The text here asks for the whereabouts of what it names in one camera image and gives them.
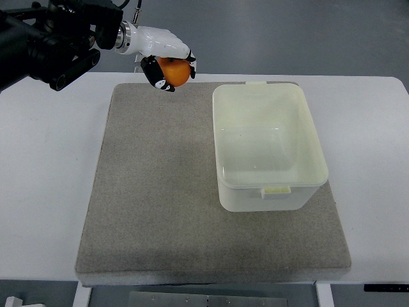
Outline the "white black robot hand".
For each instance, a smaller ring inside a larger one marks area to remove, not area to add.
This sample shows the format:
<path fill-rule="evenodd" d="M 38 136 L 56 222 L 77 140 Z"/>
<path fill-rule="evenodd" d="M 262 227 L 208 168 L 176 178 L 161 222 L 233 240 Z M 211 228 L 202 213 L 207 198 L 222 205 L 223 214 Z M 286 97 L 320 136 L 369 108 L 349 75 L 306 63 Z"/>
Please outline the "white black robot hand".
<path fill-rule="evenodd" d="M 176 87 L 165 80 L 158 58 L 184 59 L 190 65 L 189 78 L 196 77 L 196 58 L 192 51 L 166 29 L 135 26 L 123 21 L 114 47 L 120 54 L 136 53 L 135 61 L 143 69 L 147 80 L 160 90 L 174 92 Z"/>

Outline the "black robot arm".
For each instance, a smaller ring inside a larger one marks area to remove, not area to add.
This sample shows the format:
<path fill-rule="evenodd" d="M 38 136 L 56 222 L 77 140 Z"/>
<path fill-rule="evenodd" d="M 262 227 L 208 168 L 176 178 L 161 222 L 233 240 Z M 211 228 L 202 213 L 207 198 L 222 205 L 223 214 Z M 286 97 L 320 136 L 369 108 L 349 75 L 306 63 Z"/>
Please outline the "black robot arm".
<path fill-rule="evenodd" d="M 60 91 L 95 67 L 101 50 L 119 47 L 128 1 L 34 1 L 1 11 L 1 89 L 25 77 Z"/>

